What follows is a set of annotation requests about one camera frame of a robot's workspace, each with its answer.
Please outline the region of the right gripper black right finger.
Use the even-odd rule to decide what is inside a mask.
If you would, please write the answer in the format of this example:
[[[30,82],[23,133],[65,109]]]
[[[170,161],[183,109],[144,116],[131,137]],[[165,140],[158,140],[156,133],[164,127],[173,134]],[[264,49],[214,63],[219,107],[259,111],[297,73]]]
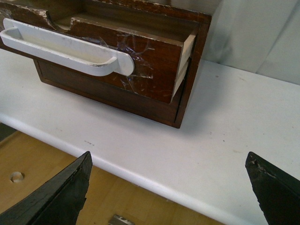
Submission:
[[[300,223],[300,181],[254,152],[245,167],[259,206],[269,225]]]

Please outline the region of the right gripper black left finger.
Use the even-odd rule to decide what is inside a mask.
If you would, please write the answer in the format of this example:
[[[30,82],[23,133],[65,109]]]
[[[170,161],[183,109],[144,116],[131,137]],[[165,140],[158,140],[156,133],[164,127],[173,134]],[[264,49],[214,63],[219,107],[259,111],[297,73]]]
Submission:
[[[85,152],[26,198],[1,213],[2,225],[74,225],[86,201],[92,158]]]

